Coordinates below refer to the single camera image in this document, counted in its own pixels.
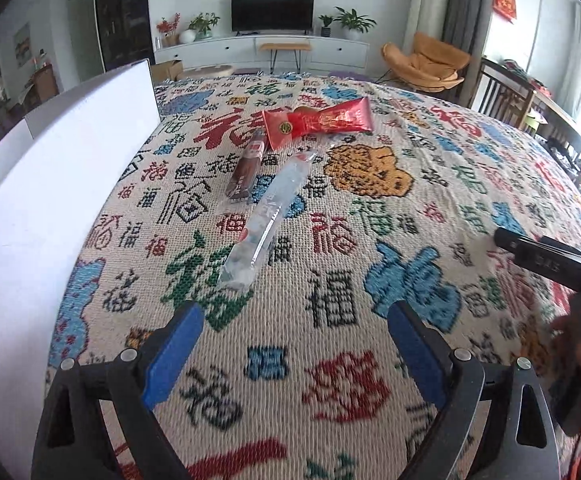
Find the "white vase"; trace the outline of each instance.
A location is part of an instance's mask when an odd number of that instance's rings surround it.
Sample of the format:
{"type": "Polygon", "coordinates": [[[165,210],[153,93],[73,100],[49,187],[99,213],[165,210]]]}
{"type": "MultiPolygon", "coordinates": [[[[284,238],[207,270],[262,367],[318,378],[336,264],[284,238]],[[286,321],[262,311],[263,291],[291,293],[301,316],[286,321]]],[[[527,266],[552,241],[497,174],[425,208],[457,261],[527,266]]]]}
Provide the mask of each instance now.
{"type": "Polygon", "coordinates": [[[179,41],[181,41],[184,44],[192,43],[193,41],[195,41],[196,37],[197,31],[192,30],[192,28],[187,28],[179,35],[179,41]]]}
{"type": "Polygon", "coordinates": [[[351,41],[362,41],[362,32],[352,30],[352,28],[344,28],[344,38],[351,41]]]}

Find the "framed picture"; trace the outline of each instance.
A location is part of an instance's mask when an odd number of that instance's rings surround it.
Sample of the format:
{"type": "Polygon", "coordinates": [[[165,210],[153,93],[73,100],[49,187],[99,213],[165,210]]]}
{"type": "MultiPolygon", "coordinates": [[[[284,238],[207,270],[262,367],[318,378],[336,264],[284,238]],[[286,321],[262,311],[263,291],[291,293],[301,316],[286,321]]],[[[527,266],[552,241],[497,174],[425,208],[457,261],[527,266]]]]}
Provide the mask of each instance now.
{"type": "Polygon", "coordinates": [[[494,0],[493,10],[509,22],[517,19],[516,0],[494,0]]]}
{"type": "Polygon", "coordinates": [[[14,35],[14,56],[17,58],[17,66],[24,66],[32,57],[30,52],[30,23],[26,23],[14,35]]]}

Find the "tablecloth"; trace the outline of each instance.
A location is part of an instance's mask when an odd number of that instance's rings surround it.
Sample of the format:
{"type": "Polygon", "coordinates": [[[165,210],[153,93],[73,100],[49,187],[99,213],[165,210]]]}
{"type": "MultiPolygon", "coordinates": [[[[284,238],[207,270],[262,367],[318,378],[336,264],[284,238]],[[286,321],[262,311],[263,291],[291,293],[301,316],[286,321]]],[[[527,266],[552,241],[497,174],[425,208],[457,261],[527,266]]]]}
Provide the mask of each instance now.
{"type": "MultiPolygon", "coordinates": [[[[398,299],[451,347],[491,363],[526,356],[550,382],[545,324],[567,311],[568,291],[515,266],[492,235],[503,226],[581,248],[581,196],[526,134],[432,97],[310,75],[184,80],[156,96],[164,120],[75,264],[48,381],[65,357],[103,362],[139,348],[196,300],[203,333],[155,409],[196,480],[397,478],[437,413],[387,332],[398,299]],[[214,210],[261,111],[360,96],[373,133],[330,149],[302,137],[266,153],[256,200],[296,150],[320,150],[251,290],[217,291],[246,218],[214,210]]],[[[135,478],[114,410],[105,412],[135,478]]]]}

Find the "leather chair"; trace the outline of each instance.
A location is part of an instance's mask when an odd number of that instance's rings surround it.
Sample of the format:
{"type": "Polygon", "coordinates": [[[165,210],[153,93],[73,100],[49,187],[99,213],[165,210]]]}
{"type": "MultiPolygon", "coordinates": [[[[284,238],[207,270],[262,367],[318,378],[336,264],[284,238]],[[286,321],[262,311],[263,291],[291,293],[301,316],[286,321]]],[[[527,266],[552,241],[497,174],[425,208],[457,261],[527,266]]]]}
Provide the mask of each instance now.
{"type": "Polygon", "coordinates": [[[408,86],[424,92],[442,92],[464,81],[458,70],[471,61],[471,55],[421,32],[415,33],[413,54],[405,56],[393,43],[381,47],[388,73],[408,86]]]}

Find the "television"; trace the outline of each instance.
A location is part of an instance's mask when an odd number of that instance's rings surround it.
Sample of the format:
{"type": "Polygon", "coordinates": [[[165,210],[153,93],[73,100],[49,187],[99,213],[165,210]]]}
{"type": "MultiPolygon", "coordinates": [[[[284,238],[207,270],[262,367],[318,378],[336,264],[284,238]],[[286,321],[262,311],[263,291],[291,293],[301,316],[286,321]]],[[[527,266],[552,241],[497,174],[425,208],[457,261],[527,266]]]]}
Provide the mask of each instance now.
{"type": "Polygon", "coordinates": [[[314,0],[231,0],[234,32],[311,30],[314,0]]]}

